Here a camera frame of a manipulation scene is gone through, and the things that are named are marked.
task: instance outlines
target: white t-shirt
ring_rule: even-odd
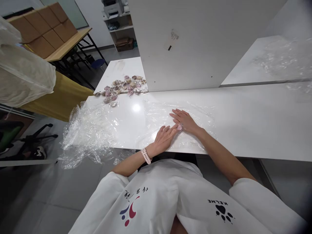
[[[130,182],[110,172],[69,234],[170,233],[175,215],[189,234],[285,234],[306,224],[254,180],[237,180],[229,194],[194,164],[174,159],[141,168]]]

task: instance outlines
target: yellow cloth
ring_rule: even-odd
[[[81,101],[85,101],[88,96],[93,95],[92,90],[77,84],[59,72],[56,72],[53,91],[20,108],[68,122],[72,109],[80,105]]]

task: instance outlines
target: person's left hand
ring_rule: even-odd
[[[172,128],[170,128],[170,126],[162,126],[159,129],[155,141],[145,148],[150,158],[165,152],[170,147],[171,141],[179,132],[177,127],[178,124],[175,124]]]

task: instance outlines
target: hand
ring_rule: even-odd
[[[174,125],[172,128],[170,126],[162,126],[155,138],[155,141],[149,144],[145,149],[150,158],[165,152],[171,144],[174,136],[179,132],[177,129],[178,124]]]
[[[173,122],[176,124],[182,124],[183,130],[185,130],[188,133],[195,134],[200,127],[195,123],[195,121],[192,119],[192,117],[189,115],[189,113],[185,111],[181,111],[179,109],[173,109],[172,113],[169,115],[173,118]]]

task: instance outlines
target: candy pile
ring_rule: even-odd
[[[140,95],[141,93],[148,93],[148,88],[146,85],[146,80],[143,80],[142,76],[129,76],[124,77],[124,81],[115,80],[112,86],[106,86],[104,92],[97,92],[94,96],[104,96],[104,103],[110,104],[111,107],[118,106],[117,96],[119,94],[127,94],[129,97],[132,95]]]

